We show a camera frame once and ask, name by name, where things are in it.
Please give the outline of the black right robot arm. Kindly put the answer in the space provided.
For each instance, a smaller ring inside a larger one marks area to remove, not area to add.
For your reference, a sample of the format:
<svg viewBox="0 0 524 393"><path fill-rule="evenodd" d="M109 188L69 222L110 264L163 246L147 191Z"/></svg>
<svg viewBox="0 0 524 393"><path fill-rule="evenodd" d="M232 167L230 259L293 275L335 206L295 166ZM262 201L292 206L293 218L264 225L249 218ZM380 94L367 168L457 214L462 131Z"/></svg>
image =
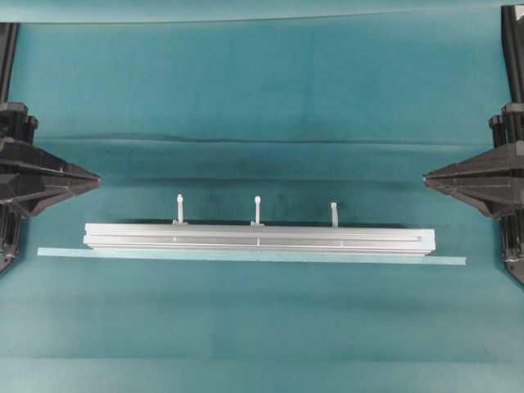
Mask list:
<svg viewBox="0 0 524 393"><path fill-rule="evenodd" d="M507 272L523 283L523 6L501 7L501 40L512 101L489 120L494 147L424 175L430 189L499 222Z"/></svg>

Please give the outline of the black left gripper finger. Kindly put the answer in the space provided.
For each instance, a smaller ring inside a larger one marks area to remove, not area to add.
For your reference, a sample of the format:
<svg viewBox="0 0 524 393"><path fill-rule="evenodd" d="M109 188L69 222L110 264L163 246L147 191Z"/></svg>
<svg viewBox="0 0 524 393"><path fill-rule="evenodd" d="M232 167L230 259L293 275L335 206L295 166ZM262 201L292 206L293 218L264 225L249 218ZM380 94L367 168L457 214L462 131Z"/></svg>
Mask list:
<svg viewBox="0 0 524 393"><path fill-rule="evenodd" d="M31 174L64 176L99 182L97 174L62 160L30 143L13 138L1 139L1 164L12 169L22 169Z"/></svg>
<svg viewBox="0 0 524 393"><path fill-rule="evenodd" d="M34 217L56 203L98 187L99 179L1 178L1 204L22 217Z"/></svg>

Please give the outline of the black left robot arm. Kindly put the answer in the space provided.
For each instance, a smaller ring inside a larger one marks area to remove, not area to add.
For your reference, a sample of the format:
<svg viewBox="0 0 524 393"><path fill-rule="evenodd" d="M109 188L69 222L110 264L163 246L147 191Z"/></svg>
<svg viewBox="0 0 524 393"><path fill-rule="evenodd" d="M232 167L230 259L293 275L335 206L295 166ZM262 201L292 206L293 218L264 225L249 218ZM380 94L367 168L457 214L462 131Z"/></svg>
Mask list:
<svg viewBox="0 0 524 393"><path fill-rule="evenodd" d="M19 25L1 24L1 270L18 256L24 219L100 187L101 178L34 145L38 120L8 93Z"/></svg>

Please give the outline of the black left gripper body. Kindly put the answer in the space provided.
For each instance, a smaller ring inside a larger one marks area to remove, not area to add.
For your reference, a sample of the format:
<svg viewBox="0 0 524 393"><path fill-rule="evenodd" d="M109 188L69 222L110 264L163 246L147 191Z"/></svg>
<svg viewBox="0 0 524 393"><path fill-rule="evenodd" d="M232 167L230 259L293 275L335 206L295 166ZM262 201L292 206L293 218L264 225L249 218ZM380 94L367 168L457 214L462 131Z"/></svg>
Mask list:
<svg viewBox="0 0 524 393"><path fill-rule="evenodd" d="M1 138L13 138L22 142L33 142L38 120L29 115L28 107L22 102L1 104Z"/></svg>

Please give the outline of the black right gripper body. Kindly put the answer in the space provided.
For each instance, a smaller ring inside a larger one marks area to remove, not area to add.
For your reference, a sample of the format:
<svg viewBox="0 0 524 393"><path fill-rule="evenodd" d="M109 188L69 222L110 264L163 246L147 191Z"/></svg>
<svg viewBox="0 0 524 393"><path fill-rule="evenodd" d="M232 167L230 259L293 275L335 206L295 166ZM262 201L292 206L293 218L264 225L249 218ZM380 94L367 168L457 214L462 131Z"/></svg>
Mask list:
<svg viewBox="0 0 524 393"><path fill-rule="evenodd" d="M523 141L523 104L509 103L500 115L489 120L494 144L508 144Z"/></svg>

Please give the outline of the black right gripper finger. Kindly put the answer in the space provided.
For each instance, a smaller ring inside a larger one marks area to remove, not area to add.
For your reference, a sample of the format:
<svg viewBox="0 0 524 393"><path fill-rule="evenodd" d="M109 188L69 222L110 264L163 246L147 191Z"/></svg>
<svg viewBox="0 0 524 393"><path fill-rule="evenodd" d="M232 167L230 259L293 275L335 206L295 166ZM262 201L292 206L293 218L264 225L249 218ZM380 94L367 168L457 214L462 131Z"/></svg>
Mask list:
<svg viewBox="0 0 524 393"><path fill-rule="evenodd" d="M523 207L522 178L425 178L424 184L488 218L508 216Z"/></svg>
<svg viewBox="0 0 524 393"><path fill-rule="evenodd" d="M523 169L523 141L507 143L486 151L467 160L447 165L423 175L425 183L457 177L472 177L480 175L509 172Z"/></svg>

